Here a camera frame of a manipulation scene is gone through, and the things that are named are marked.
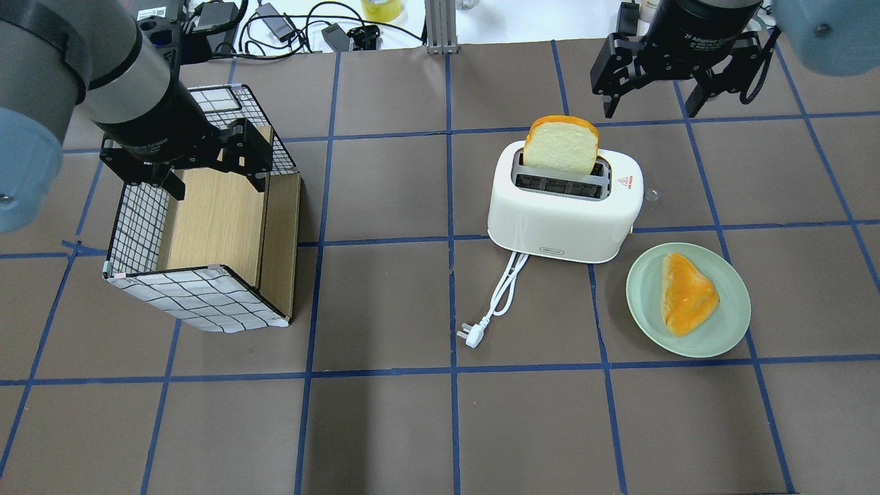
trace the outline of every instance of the wooden board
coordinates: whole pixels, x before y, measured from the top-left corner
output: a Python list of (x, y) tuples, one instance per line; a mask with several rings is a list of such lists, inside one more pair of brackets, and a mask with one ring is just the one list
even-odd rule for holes
[[(260, 133), (271, 142), (271, 128), (262, 127)], [(267, 195), (238, 174), (208, 168), (179, 174), (187, 195), (184, 201), (170, 200), (158, 269), (218, 263), (259, 286)], [(270, 183), (267, 177), (267, 188)]]
[(299, 227), (299, 174), (273, 175), (268, 186), (260, 294), (293, 316)]

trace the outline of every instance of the light blue cap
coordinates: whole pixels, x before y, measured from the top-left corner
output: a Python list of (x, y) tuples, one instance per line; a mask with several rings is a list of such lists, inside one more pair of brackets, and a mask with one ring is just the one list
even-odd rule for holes
[(33, 222), (61, 161), (54, 134), (34, 119), (0, 107), (0, 233)]

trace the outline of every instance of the bread slice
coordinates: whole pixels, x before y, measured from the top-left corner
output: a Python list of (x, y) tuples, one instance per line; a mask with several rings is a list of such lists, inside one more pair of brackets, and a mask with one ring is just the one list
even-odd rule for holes
[(599, 132), (592, 124), (569, 115), (548, 115), (529, 129), (523, 165), (589, 174), (598, 150)]
[(660, 307), (670, 333), (687, 335), (715, 311), (718, 301), (715, 285), (690, 260), (680, 253), (670, 253), (663, 259)]

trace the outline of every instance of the white power cord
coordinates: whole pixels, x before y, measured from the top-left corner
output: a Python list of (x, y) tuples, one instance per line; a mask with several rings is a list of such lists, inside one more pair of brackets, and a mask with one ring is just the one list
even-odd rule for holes
[[(502, 314), (507, 313), (507, 310), (510, 309), (510, 303), (513, 302), (513, 291), (517, 286), (517, 275), (519, 274), (519, 271), (523, 269), (525, 262), (528, 261), (528, 259), (529, 255), (526, 253), (518, 253), (514, 251), (510, 254), (510, 260), (507, 261), (507, 268), (504, 270), (504, 275), (502, 275), (501, 280), (498, 281), (498, 285), (495, 286), (495, 291), (492, 292), (492, 299), (489, 302), (489, 311), (486, 313), (486, 316), (483, 316), (483, 319), (476, 325), (462, 323), (461, 330), (455, 334), (465, 339), (465, 344), (471, 349), (476, 349), (477, 345), (483, 339), (483, 335), (486, 333), (486, 327), (489, 325), (489, 320), (493, 316), (501, 316)], [(504, 296), (505, 292), (508, 293), (507, 301), (504, 303), (503, 308), (496, 310), (498, 303), (501, 302), (501, 298)]]

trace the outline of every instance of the tile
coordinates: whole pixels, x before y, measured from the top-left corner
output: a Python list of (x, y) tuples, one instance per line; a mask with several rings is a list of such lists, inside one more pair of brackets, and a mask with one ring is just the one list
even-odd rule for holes
[[(766, 43), (767, 32), (759, 33), (761, 44)], [(725, 65), (716, 69), (716, 72), (723, 70)], [(751, 94), (755, 85), (758, 83), (760, 71), (752, 85), (749, 87)], [(679, 83), (681, 89), (681, 97), (687, 101), (691, 91), (696, 86), (693, 80), (682, 81)], [(697, 114), (697, 118), (713, 118), (713, 117), (750, 117), (755, 115), (799, 115), (800, 108), (797, 106), (795, 94), (791, 91), (791, 85), (782, 70), (779, 57), (774, 56), (770, 60), (770, 70), (767, 72), (761, 91), (758, 96), (748, 105), (743, 105), (739, 101), (739, 94), (722, 93), (714, 100), (709, 100), (706, 105)]]
[[(510, 251), (491, 240), (455, 243), (456, 330), (486, 314), (509, 258)], [(532, 256), (514, 296), (509, 312), (492, 318), (476, 349), (456, 337), (459, 366), (600, 360), (587, 265)]]
[(97, 166), (98, 153), (64, 155), (61, 170), (52, 182), (40, 214), (26, 227), (0, 233), (0, 253), (65, 251), (61, 241), (75, 239)]
[(498, 157), (525, 132), (457, 134), (452, 137), (452, 214), (456, 235), (487, 234), (489, 200)]
[(302, 493), (447, 494), (450, 377), (312, 382)]
[(602, 97), (593, 94), (590, 81), (590, 69), (604, 42), (605, 39), (556, 42), (568, 111), (594, 124), (680, 120), (681, 107), (671, 81), (655, 81), (640, 90), (627, 93), (620, 99), (614, 117), (605, 119)]
[(880, 293), (849, 226), (727, 232), (758, 354), (880, 352)]
[(777, 54), (782, 53), (808, 113), (880, 110), (880, 86), (877, 85), (880, 69), (846, 78), (826, 76), (803, 66), (785, 34), (780, 37), (778, 47)]
[(318, 249), (297, 251), (293, 322), (234, 334), (180, 326), (173, 374), (285, 373), (305, 370)]
[(292, 493), (302, 380), (173, 383), (148, 493)]
[(445, 129), (445, 78), (424, 47), (343, 53), (334, 134)]
[(116, 211), (122, 194), (122, 179), (113, 170), (101, 165), (98, 185), (89, 203), (79, 239), (89, 248), (108, 249), (116, 222)]
[[(15, 415), (18, 412), (18, 404), (21, 402), (21, 394), (24, 387), (0, 387), (0, 440), (6, 446), (12, 423), (15, 422)], [(0, 480), (0, 491), (4, 488), (3, 480)]]
[(31, 389), (3, 493), (137, 494), (162, 385)]
[(321, 206), (324, 201), (324, 172), (327, 167), (327, 143), (286, 143), (297, 164), (302, 183), (299, 186), (299, 242), (316, 242), (320, 235)]
[(70, 125), (64, 136), (64, 150), (97, 150), (101, 147), (104, 131), (89, 120), (82, 106), (73, 107)]
[(336, 141), (327, 240), (446, 236), (446, 140)]
[(461, 492), (619, 493), (601, 371), (458, 376)]
[(188, 88), (225, 85), (229, 81), (230, 66), (229, 60), (212, 60), (205, 63), (181, 65), (180, 80)]
[(0, 380), (30, 375), (65, 268), (67, 258), (0, 260)]
[[(690, 242), (721, 253), (715, 231), (637, 233), (623, 242), (617, 257), (596, 265), (596, 304), (608, 360), (615, 362), (688, 360), (654, 344), (635, 324), (627, 306), (627, 274), (642, 253), (666, 242)], [(745, 340), (719, 359), (748, 358)]]
[(630, 493), (782, 493), (751, 366), (612, 371)]
[(762, 366), (788, 471), (801, 493), (880, 484), (880, 363)]
[(335, 64), (332, 54), (294, 55), (271, 63), (238, 60), (233, 80), (250, 86), (280, 137), (326, 136)]
[(811, 122), (853, 216), (880, 218), (880, 116)]
[(642, 169), (645, 200), (635, 227), (712, 225), (712, 213), (684, 125), (608, 127), (599, 129), (600, 146), (635, 159)]
[(875, 270), (880, 272), (880, 225), (859, 225), (859, 232)]
[(449, 248), (324, 249), (313, 369), (448, 366)]
[(174, 319), (108, 284), (103, 263), (103, 257), (74, 261), (38, 378), (165, 373)]
[(803, 121), (702, 123), (693, 133), (723, 224), (846, 219)]
[(450, 57), (452, 128), (529, 127), (562, 113), (550, 43), (464, 45)]

